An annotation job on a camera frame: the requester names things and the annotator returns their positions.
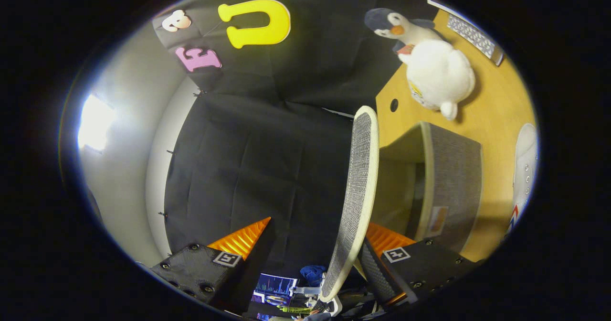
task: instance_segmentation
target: stuffed animal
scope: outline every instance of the stuffed animal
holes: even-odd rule
[[[184,10],[177,10],[165,18],[161,23],[161,26],[166,29],[166,31],[176,32],[179,29],[186,29],[189,27],[190,19],[185,15]]]
[[[406,64],[412,97],[425,108],[441,110],[447,120],[454,120],[458,103],[475,86],[475,74],[464,53],[441,40],[423,40],[406,55]]]
[[[408,20],[388,8],[365,14],[365,25],[379,36],[398,40],[393,50],[408,65],[412,97],[425,108],[441,110],[447,120],[458,114],[458,103],[475,86],[475,74],[467,57],[434,30],[434,22]]]
[[[369,10],[365,13],[365,25],[378,36],[398,40],[393,47],[393,51],[398,54],[409,54],[411,49],[423,40],[445,40],[433,29],[434,22],[422,19],[408,20],[388,8]]]

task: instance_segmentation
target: blue cloth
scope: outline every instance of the blue cloth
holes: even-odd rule
[[[307,283],[312,288],[318,288],[320,281],[323,279],[323,272],[327,270],[327,267],[321,265],[308,265],[299,271],[302,276],[307,280]]]

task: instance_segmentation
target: monitor screen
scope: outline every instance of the monitor screen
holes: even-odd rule
[[[271,304],[273,306],[288,306],[293,296],[291,288],[297,286],[297,280],[297,278],[286,278],[262,273],[253,291],[251,301]]]
[[[262,321],[268,321],[269,319],[271,319],[273,316],[272,315],[267,315],[267,314],[261,314],[260,312],[257,313],[257,319],[258,320],[262,320]]]

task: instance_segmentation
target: yellow table surface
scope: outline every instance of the yellow table surface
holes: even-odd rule
[[[406,65],[378,93],[376,104],[380,147],[389,145],[418,121],[427,121],[476,140],[483,151],[482,205],[462,256],[477,261],[488,257],[505,234],[511,218],[513,172],[517,135],[525,123],[535,123],[535,114],[515,66],[504,57],[496,66],[465,38],[447,27],[448,13],[439,10],[435,29],[462,51],[475,71],[475,90],[458,106],[458,116],[448,121],[439,111],[422,107],[412,99]],[[390,102],[399,108],[390,111]]]

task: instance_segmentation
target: penguin orange beak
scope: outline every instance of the penguin orange beak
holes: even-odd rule
[[[393,26],[392,29],[390,29],[390,33],[394,34],[395,36],[404,34],[404,32],[405,32],[405,29],[403,29],[403,26],[401,25]]]

